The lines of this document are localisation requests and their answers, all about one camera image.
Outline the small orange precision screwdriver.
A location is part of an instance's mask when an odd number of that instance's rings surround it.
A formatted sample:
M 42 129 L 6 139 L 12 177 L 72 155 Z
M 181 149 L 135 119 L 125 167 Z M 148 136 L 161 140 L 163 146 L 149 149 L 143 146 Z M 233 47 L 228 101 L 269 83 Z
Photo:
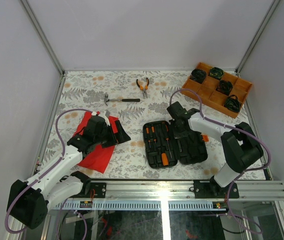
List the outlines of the small orange precision screwdriver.
M 180 151 L 180 153 L 181 153 L 181 152 L 182 152 L 181 142 L 180 142 L 180 140 L 179 140 L 179 139 L 177 140 L 177 142 L 178 142 L 178 146 L 179 146 L 179 151 Z

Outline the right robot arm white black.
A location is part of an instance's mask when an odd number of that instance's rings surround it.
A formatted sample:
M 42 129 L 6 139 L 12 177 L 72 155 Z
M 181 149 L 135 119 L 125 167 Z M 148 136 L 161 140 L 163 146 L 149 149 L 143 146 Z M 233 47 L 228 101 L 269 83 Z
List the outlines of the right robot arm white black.
M 210 119 L 198 109 L 186 110 L 179 102 L 167 107 L 173 119 L 173 135 L 182 138 L 191 133 L 203 133 L 222 144 L 226 163 L 213 177 L 210 193 L 221 197 L 228 190 L 228 185 L 253 165 L 264 151 L 249 124 L 241 122 L 230 126 Z

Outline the black orange screwdriver large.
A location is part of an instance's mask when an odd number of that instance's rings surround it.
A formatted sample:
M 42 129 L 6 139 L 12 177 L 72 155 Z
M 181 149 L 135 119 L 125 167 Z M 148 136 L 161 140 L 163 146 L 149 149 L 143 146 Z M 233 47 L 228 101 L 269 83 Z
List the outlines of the black orange screwdriver large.
M 166 138 L 166 141 L 167 141 L 167 145 L 168 145 L 168 149 L 169 149 L 169 154 L 170 154 L 170 158 L 172 159 L 172 152 L 171 152 L 171 148 L 170 148 L 170 143 L 169 143 L 169 134 L 168 134 L 168 127 L 167 125 L 164 123 L 164 127 L 165 127 L 165 138 Z

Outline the small black orange screwdriver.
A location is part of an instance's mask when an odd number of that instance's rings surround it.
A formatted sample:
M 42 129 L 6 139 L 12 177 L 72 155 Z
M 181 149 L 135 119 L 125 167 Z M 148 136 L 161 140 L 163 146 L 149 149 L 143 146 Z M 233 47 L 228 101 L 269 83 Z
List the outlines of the small black orange screwdriver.
M 154 126 L 152 125 L 151 126 L 151 130 L 152 130 L 152 138 L 153 138 L 153 143 L 154 143 L 154 151 L 156 151 L 156 142 L 157 142 L 157 139 L 156 139 L 156 134 L 155 134 L 155 128 Z

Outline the small hammer black grip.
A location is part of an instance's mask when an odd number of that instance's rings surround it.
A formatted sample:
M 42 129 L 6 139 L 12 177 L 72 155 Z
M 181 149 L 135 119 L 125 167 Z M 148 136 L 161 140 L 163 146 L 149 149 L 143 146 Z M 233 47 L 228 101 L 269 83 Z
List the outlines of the small hammer black grip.
M 122 99 L 110 99 L 108 93 L 104 95 L 104 103 L 108 105 L 108 102 L 125 102 L 125 103 L 138 103 L 141 99 L 139 98 L 122 98 Z

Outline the black plastic tool case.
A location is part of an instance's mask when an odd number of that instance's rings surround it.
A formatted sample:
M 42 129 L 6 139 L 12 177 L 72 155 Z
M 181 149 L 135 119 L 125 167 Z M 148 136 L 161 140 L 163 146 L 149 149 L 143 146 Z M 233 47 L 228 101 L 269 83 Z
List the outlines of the black plastic tool case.
M 164 123 L 168 127 L 169 143 L 172 152 L 172 159 L 170 158 L 167 141 L 165 138 L 165 127 Z M 156 151 L 154 151 L 154 143 L 152 138 L 151 126 L 155 128 L 156 134 Z M 146 127 L 150 130 L 152 150 L 149 151 L 149 145 L 146 140 Z M 180 140 L 182 146 L 182 152 L 179 151 L 177 140 Z M 148 122 L 143 125 L 143 141 L 145 143 L 146 159 L 149 166 L 153 169 L 163 169 L 173 167 L 177 163 L 183 165 L 197 164 L 205 161 L 208 158 L 207 148 L 204 138 L 200 132 L 194 131 L 191 135 L 179 139 L 175 139 L 173 131 L 171 129 L 171 123 L 165 120 Z M 161 161 L 161 148 L 164 147 L 168 152 L 169 165 L 163 166 Z

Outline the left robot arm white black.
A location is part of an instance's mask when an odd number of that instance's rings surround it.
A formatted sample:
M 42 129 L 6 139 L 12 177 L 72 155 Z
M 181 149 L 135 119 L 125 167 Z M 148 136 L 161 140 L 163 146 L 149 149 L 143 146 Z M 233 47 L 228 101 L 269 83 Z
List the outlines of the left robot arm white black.
M 16 180 L 10 188 L 6 215 L 33 230 L 45 220 L 51 208 L 63 200 L 88 196 L 91 180 L 85 174 L 75 171 L 65 180 L 62 178 L 97 146 L 113 147 L 131 139 L 119 120 L 114 123 L 111 125 L 101 114 L 93 115 L 86 127 L 67 142 L 60 157 L 27 180 Z

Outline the thin black precision screwdriver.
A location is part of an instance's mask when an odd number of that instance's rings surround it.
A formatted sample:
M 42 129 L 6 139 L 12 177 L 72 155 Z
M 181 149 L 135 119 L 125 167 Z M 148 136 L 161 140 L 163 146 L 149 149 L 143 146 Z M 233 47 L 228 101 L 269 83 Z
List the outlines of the thin black precision screwdriver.
M 148 127 L 146 127 L 146 140 L 148 142 L 148 145 L 149 145 L 149 151 L 152 150 L 152 144 L 151 144 L 151 135 L 150 135 L 150 130 Z

